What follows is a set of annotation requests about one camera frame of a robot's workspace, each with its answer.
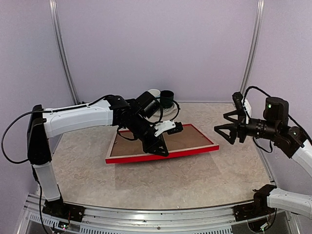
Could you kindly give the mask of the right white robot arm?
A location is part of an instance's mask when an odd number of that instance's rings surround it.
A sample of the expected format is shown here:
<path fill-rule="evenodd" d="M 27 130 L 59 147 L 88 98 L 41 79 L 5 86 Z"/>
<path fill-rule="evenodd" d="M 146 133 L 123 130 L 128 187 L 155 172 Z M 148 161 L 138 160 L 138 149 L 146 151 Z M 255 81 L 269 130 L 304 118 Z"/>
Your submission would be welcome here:
<path fill-rule="evenodd" d="M 279 97 L 267 97 L 263 112 L 264 118 L 247 119 L 242 94 L 236 92 L 232 98 L 236 110 L 223 115 L 226 120 L 230 121 L 229 124 L 214 127 L 218 134 L 230 144 L 234 144 L 236 139 L 243 143 L 247 136 L 270 140 L 308 174 L 312 173 L 312 145 L 302 129 L 288 125 L 289 104 L 287 101 Z M 251 203 L 234 207 L 235 219 L 246 220 L 273 213 L 275 209 L 283 209 L 311 218 L 312 197 L 266 184 L 254 193 Z"/>

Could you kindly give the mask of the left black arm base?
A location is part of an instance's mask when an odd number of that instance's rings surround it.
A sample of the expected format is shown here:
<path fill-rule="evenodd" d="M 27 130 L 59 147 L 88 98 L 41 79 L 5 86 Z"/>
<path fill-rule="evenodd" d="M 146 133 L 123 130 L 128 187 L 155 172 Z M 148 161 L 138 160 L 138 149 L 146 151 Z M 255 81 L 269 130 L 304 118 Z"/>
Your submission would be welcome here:
<path fill-rule="evenodd" d="M 80 205 L 66 203 L 61 197 L 55 201 L 45 201 L 42 212 L 68 221 L 82 222 L 85 209 Z"/>

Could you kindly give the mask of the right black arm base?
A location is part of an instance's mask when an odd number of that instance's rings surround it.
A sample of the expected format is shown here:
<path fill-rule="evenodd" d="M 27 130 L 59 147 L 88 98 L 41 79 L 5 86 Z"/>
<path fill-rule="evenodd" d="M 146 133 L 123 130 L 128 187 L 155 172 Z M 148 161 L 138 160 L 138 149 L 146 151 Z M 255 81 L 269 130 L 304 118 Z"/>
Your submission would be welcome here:
<path fill-rule="evenodd" d="M 234 206 L 233 211 L 236 222 L 273 214 L 275 208 L 268 206 L 267 198 L 270 192 L 276 188 L 275 185 L 266 184 L 255 191 L 252 202 Z"/>

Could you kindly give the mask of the brown backing board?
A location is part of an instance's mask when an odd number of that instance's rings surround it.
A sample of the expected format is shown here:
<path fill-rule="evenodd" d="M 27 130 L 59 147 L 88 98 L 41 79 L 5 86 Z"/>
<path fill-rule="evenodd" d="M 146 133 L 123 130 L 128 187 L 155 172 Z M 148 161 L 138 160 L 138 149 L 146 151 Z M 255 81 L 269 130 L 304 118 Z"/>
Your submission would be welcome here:
<path fill-rule="evenodd" d="M 166 143 L 168 151 L 181 152 L 192 148 L 199 148 L 210 146 L 214 143 L 209 140 L 202 132 L 191 124 L 183 125 L 182 132 L 169 135 L 168 133 L 162 134 Z M 142 142 L 140 140 L 128 141 L 119 135 L 116 135 L 110 157 L 121 156 L 146 156 L 143 151 Z"/>

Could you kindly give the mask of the red and wood picture frame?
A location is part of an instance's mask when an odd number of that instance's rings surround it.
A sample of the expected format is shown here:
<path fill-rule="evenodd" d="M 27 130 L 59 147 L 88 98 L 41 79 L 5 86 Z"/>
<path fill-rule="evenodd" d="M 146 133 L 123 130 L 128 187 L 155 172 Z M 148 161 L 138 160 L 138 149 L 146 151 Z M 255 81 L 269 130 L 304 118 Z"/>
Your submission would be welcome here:
<path fill-rule="evenodd" d="M 133 162 L 145 162 L 145 161 L 152 161 L 152 160 L 162 160 L 162 159 L 170 159 L 170 158 L 176 158 L 176 157 L 184 157 L 184 156 L 192 156 L 192 155 L 197 155 L 197 154 L 203 154 L 203 153 L 209 153 L 213 151 L 219 150 L 220 146 L 216 143 L 210 146 L 204 146 L 204 147 L 199 147 L 199 148 L 192 148 L 188 150 L 182 150 L 181 152 L 169 152 L 168 156 L 158 156 L 158 155 L 153 155 L 153 154 L 148 154 L 146 156 L 121 156 L 121 157 L 110 157 L 110 153 L 112 150 L 112 146 L 114 144 L 116 135 L 114 134 L 114 138 L 112 139 L 108 153 L 105 158 L 105 162 L 107 164 L 120 164 L 120 163 L 133 163 Z"/>

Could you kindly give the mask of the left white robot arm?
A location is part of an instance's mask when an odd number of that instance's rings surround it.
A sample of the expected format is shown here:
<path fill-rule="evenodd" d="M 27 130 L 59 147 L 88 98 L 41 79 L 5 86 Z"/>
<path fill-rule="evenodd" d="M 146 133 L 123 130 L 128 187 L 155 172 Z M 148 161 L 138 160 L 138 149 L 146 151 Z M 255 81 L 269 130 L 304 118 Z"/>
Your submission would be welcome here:
<path fill-rule="evenodd" d="M 27 157 L 49 201 L 49 209 L 59 217 L 68 213 L 68 205 L 61 201 L 51 163 L 50 138 L 97 126 L 118 126 L 132 132 L 134 139 L 142 142 L 145 153 L 168 156 L 162 134 L 176 125 L 172 120 L 148 121 L 159 108 L 160 103 L 149 92 L 136 99 L 106 95 L 93 102 L 64 108 L 43 109 L 41 105 L 35 106 L 27 131 Z"/>

